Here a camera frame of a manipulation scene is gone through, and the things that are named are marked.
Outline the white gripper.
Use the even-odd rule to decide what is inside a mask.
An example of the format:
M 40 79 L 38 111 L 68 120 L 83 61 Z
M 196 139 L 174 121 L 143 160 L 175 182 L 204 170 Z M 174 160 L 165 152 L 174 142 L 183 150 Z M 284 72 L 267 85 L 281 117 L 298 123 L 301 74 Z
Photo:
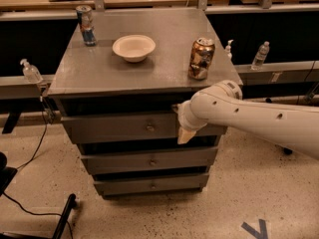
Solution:
M 199 119 L 194 115 L 190 108 L 190 101 L 183 102 L 182 104 L 174 104 L 171 108 L 177 114 L 181 126 L 178 129 L 178 144 L 188 143 L 196 135 L 198 130 L 207 125 L 205 119 Z

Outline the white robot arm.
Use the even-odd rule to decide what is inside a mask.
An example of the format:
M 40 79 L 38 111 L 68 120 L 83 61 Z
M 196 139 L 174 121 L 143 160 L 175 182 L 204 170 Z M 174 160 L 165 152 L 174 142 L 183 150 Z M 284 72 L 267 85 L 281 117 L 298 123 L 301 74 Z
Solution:
M 177 106 L 177 142 L 185 144 L 208 124 L 230 126 L 319 158 L 319 109 L 248 102 L 230 80 L 196 92 Z

